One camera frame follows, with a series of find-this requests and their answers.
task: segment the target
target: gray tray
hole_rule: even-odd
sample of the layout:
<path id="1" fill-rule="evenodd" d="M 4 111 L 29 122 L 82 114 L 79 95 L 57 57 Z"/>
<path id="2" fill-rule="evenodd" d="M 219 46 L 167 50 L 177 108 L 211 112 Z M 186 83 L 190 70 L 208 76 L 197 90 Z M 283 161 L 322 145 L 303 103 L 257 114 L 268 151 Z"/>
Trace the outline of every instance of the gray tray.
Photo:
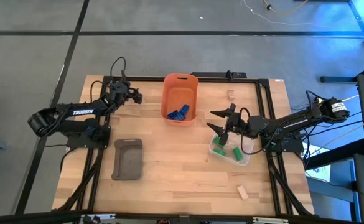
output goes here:
<path id="1" fill-rule="evenodd" d="M 138 180 L 142 176 L 142 141 L 118 139 L 115 141 L 113 180 Z"/>

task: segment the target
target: orange bin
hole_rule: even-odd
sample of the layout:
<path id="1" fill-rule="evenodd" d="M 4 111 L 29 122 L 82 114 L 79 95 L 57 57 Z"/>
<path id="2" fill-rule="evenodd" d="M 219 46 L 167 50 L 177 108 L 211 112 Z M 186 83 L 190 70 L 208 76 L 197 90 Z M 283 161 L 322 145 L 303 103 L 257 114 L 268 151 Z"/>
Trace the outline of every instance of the orange bin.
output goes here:
<path id="1" fill-rule="evenodd" d="M 161 115 L 169 125 L 191 126 L 197 117 L 197 89 L 198 78 L 188 74 L 169 74 L 164 80 L 162 91 Z M 190 108 L 183 121 L 175 121 L 167 118 L 167 115 L 183 105 Z"/>

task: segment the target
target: green object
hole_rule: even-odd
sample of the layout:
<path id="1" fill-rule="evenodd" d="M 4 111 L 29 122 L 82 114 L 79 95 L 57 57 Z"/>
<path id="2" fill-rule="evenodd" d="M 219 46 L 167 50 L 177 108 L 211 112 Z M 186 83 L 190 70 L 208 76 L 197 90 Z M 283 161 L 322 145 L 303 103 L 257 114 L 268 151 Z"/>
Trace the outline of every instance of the green object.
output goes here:
<path id="1" fill-rule="evenodd" d="M 214 149 L 213 151 L 219 155 L 226 156 L 226 152 L 220 149 Z"/>
<path id="2" fill-rule="evenodd" d="M 219 148 L 223 149 L 223 147 L 224 147 L 224 146 L 222 146 L 221 144 L 219 144 L 219 140 L 220 140 L 220 138 L 219 138 L 219 137 L 216 137 L 216 138 L 214 138 L 214 139 L 213 139 L 213 141 L 212 141 L 212 142 L 213 142 L 215 145 L 219 146 Z"/>
<path id="3" fill-rule="evenodd" d="M 237 161 L 240 161 L 243 159 L 243 155 L 241 154 L 239 147 L 235 147 L 233 149 L 233 152 L 234 152 L 234 155 L 235 155 Z"/>

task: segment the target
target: wooden tabletop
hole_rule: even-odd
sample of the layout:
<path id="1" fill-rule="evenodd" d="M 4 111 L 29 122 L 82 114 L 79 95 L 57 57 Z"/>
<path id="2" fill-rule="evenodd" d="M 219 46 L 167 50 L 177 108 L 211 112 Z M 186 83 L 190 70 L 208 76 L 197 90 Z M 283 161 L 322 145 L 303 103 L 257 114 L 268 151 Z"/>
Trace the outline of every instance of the wooden tabletop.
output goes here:
<path id="1" fill-rule="evenodd" d="M 89 101 L 90 85 L 103 76 L 86 77 L 80 102 Z M 290 114 L 283 80 L 270 80 L 276 117 Z M 109 147 L 105 149 L 96 193 L 96 212 L 171 213 L 195 215 L 274 215 L 273 198 L 265 153 L 251 156 L 248 165 L 236 166 L 211 155 L 208 144 L 213 131 L 211 122 L 224 125 L 225 120 L 210 113 L 224 110 L 230 103 L 237 109 L 247 107 L 251 115 L 259 114 L 256 88 L 247 83 L 200 83 L 197 119 L 188 128 L 168 126 L 160 114 L 162 82 L 131 82 L 143 94 L 143 103 L 130 101 L 111 115 Z M 98 98 L 101 86 L 93 87 Z M 233 90 L 234 99 L 228 98 Z M 88 116 L 79 116 L 84 120 Z M 116 139 L 139 138 L 143 141 L 142 177 L 132 181 L 114 181 Z M 260 149 L 254 140 L 254 151 Z M 77 149 L 64 161 L 53 208 L 63 205 L 81 181 L 87 149 Z M 284 153 L 288 184 L 308 211 L 313 212 L 302 161 L 293 153 Z M 243 185 L 248 199 L 242 200 L 237 187 Z M 282 212 L 286 212 L 282 189 L 278 187 Z M 87 207 L 87 188 L 84 208 Z"/>

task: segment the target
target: transparent tray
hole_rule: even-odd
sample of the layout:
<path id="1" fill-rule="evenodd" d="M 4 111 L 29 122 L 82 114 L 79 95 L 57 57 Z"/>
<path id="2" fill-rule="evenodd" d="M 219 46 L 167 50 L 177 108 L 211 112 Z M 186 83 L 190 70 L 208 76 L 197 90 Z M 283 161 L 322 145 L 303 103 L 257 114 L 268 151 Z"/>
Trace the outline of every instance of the transparent tray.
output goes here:
<path id="1" fill-rule="evenodd" d="M 217 146 L 213 140 L 218 137 L 216 134 L 213 135 L 212 140 L 209 144 L 209 151 L 211 154 L 224 158 L 227 161 L 231 162 L 234 165 L 237 166 L 245 166 L 248 164 L 248 161 L 250 159 L 250 155 L 244 154 L 243 151 L 241 150 L 241 135 L 237 135 L 235 133 L 229 133 L 229 138 L 226 142 L 226 144 L 223 146 L 223 149 L 221 149 L 219 146 Z M 233 152 L 233 149 L 235 149 L 236 147 L 238 147 L 241 155 L 243 156 L 242 160 L 238 161 L 236 159 L 236 156 Z M 243 137 L 243 147 L 244 147 L 244 151 L 247 153 L 252 152 L 252 149 L 254 148 L 254 142 L 252 141 L 252 139 L 247 138 L 247 137 Z M 214 149 L 220 149 L 224 152 L 226 152 L 226 155 L 223 156 L 219 153 L 214 152 Z"/>

